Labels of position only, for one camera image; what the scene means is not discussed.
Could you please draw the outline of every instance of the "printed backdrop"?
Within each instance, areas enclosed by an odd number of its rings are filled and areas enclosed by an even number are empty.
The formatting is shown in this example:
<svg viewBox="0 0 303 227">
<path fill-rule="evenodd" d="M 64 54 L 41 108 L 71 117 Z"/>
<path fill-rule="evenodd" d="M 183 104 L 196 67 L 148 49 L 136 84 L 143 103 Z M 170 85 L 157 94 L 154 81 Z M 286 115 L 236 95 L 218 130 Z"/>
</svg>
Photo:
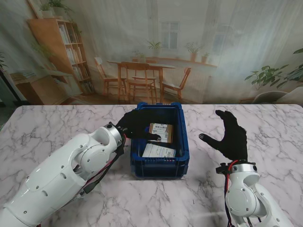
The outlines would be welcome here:
<svg viewBox="0 0 303 227">
<path fill-rule="evenodd" d="M 303 105 L 301 0 L 2 0 L 0 21 L 34 105 Z"/>
</svg>

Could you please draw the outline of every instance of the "blue bin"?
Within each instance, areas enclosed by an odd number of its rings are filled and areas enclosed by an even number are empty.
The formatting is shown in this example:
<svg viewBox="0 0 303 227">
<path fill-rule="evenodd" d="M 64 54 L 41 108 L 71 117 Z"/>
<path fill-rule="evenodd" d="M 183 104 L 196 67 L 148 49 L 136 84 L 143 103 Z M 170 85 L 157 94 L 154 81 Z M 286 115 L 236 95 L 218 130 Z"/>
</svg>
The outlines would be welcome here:
<svg viewBox="0 0 303 227">
<path fill-rule="evenodd" d="M 139 103 L 137 109 L 154 110 L 161 114 L 161 122 L 173 125 L 173 142 L 150 142 L 176 150 L 175 157 L 142 157 L 147 140 L 133 139 L 131 144 L 131 171 L 139 178 L 180 178 L 187 173 L 189 150 L 184 113 L 180 103 L 148 105 Z"/>
</svg>

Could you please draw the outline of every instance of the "white marble surface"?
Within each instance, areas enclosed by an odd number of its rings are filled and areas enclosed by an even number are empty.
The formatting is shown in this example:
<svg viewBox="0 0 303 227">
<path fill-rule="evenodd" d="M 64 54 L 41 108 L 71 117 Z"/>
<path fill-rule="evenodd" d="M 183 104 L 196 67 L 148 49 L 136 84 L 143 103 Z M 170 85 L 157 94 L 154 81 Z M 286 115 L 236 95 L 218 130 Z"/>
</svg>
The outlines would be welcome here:
<svg viewBox="0 0 303 227">
<path fill-rule="evenodd" d="M 134 105 L 24 106 L 0 132 L 0 204 L 50 153 L 80 132 L 117 123 Z M 229 110 L 247 130 L 249 161 L 296 227 L 303 227 L 303 109 L 298 105 L 183 105 L 190 150 L 180 180 L 137 180 L 129 152 L 86 196 L 53 214 L 42 227 L 225 227 L 224 176 L 228 161 L 198 138 L 223 137 L 216 109 Z"/>
</svg>

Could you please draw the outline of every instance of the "robotic arm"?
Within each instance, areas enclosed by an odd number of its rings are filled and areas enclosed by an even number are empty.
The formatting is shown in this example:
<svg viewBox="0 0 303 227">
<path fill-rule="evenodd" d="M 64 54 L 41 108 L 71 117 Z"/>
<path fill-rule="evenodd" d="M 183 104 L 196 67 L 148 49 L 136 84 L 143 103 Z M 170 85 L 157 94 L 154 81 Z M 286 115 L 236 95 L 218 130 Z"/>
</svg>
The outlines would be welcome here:
<svg viewBox="0 0 303 227">
<path fill-rule="evenodd" d="M 157 117 L 147 110 L 132 110 L 116 126 L 110 123 L 72 138 L 37 166 L 4 205 L 0 227 L 35 227 L 70 201 L 89 193 L 124 153 L 125 136 L 158 139 L 159 135 L 144 131 Z M 113 152 L 117 154 L 110 161 Z"/>
<path fill-rule="evenodd" d="M 255 163 L 238 161 L 227 166 L 221 163 L 216 171 L 232 183 L 226 190 L 225 201 L 238 227 L 252 227 L 250 218 L 263 218 L 257 227 L 293 227 L 271 194 L 258 183 L 260 175 Z"/>
<path fill-rule="evenodd" d="M 218 174 L 225 175 L 225 210 L 228 227 L 232 227 L 232 218 L 238 227 L 252 227 L 250 218 L 258 218 L 257 227 L 293 227 L 271 194 L 258 183 L 256 163 L 247 162 L 246 131 L 237 123 L 235 116 L 228 111 L 216 110 L 224 122 L 225 134 L 222 141 L 208 135 L 200 134 L 199 138 L 226 158 L 233 160 L 216 168 Z"/>
</svg>

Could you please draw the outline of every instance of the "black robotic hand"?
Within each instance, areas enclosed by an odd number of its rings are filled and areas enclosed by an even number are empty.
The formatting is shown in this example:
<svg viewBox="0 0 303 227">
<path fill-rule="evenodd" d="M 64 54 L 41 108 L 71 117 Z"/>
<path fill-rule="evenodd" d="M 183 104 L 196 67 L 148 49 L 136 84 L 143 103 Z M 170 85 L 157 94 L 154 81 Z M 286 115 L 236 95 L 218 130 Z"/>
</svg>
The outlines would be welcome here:
<svg viewBox="0 0 303 227">
<path fill-rule="evenodd" d="M 159 135 L 151 134 L 145 131 L 145 128 L 150 125 L 150 123 L 159 122 L 160 117 L 155 115 L 155 112 L 151 110 L 132 110 L 126 113 L 121 120 L 119 120 L 116 127 L 124 130 L 127 138 L 130 139 L 147 139 L 147 140 L 157 140 L 161 138 Z"/>
<path fill-rule="evenodd" d="M 242 159 L 247 161 L 245 129 L 238 125 L 237 118 L 231 112 L 223 112 L 221 110 L 216 110 L 215 112 L 224 122 L 225 133 L 223 139 L 217 141 L 203 133 L 199 135 L 199 138 L 230 160 Z"/>
</svg>

